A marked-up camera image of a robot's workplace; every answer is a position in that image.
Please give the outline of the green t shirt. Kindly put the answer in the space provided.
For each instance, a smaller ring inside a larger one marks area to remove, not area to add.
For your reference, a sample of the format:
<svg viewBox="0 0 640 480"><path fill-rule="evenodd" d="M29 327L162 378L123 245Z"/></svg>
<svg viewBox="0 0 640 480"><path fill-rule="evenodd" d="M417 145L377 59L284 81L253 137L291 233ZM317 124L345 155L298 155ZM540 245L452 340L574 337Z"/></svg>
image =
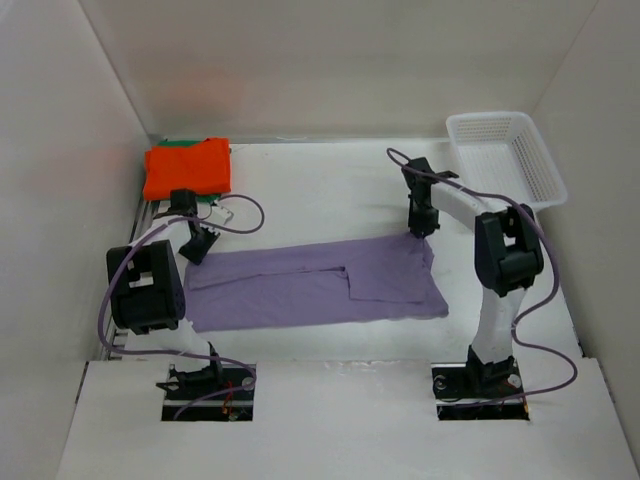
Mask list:
<svg viewBox="0 0 640 480"><path fill-rule="evenodd" d="M157 146L158 147L167 147L167 148L181 148L181 147L190 147L193 145L197 145L200 143L200 140L168 140L164 139L160 141ZM205 204L213 204L217 202L221 198L221 193L214 193L209 195L200 195L196 196L197 201Z"/></svg>

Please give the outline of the lavender t shirt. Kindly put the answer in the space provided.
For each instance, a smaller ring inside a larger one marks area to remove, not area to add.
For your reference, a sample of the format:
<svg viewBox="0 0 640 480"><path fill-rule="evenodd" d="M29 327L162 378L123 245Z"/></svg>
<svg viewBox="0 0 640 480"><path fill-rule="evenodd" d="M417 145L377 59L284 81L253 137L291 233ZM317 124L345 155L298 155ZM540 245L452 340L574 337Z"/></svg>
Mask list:
<svg viewBox="0 0 640 480"><path fill-rule="evenodd" d="M186 270L196 331L445 317L429 244L410 234L215 253Z"/></svg>

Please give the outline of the orange t shirt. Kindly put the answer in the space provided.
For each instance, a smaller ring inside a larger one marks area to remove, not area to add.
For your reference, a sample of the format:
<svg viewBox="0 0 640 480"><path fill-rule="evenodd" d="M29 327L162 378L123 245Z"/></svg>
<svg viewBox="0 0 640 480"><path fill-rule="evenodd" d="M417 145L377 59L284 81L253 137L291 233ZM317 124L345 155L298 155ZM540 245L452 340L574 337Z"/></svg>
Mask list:
<svg viewBox="0 0 640 480"><path fill-rule="evenodd" d="M157 145L145 153L146 201L167 200L173 190L200 196L232 190L231 145L228 138L209 137L190 145Z"/></svg>

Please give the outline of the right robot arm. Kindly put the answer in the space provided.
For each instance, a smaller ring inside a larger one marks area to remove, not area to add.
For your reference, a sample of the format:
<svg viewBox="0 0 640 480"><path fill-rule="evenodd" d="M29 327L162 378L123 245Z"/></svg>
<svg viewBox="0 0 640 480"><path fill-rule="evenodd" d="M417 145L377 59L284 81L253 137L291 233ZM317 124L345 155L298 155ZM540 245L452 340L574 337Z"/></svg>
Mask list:
<svg viewBox="0 0 640 480"><path fill-rule="evenodd" d="M424 157L409 160L403 176L411 234L422 239L432 235L440 228L442 212L460 222L473 234L474 270L483 287L478 330L466 362L432 368L435 397L489 400L520 393L512 323L544 266L540 240L526 221L531 209L525 204L501 208L468 196L447 183L455 173L434 172Z"/></svg>

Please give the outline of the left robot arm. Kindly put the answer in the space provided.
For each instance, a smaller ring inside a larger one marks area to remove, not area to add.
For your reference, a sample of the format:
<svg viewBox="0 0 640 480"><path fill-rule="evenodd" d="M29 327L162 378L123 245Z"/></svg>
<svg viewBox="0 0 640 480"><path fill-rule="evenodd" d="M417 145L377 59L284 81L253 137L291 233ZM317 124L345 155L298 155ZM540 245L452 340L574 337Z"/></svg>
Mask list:
<svg viewBox="0 0 640 480"><path fill-rule="evenodd" d="M116 326L180 355L159 387L210 399L223 390L223 367L212 344L186 318L183 282L186 268L202 263L219 234L200 226L197 216L196 193L172 191L168 209L150 227L158 234L139 249L133 244L110 249L106 264L108 279L115 283L110 300Z"/></svg>

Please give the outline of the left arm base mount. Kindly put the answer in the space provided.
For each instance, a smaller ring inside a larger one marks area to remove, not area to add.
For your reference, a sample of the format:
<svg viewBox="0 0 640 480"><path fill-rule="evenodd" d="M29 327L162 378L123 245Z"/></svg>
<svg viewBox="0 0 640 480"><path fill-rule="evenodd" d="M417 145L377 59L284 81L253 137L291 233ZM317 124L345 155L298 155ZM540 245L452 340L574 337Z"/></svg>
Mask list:
<svg viewBox="0 0 640 480"><path fill-rule="evenodd" d="M156 387L163 391L161 420L165 422L250 422L254 416L255 389L250 372L223 364L213 371L187 378L174 367Z"/></svg>

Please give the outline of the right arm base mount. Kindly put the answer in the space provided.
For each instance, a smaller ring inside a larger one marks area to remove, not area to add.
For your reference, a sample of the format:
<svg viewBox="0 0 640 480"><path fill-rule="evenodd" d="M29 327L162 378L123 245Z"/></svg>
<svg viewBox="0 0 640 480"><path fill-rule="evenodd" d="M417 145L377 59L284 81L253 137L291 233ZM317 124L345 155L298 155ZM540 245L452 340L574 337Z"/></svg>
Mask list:
<svg viewBox="0 0 640 480"><path fill-rule="evenodd" d="M439 420L529 420L525 400L505 400L524 392L517 365L507 376L498 376L481 386L472 384L470 369L464 363L434 364L431 373Z"/></svg>

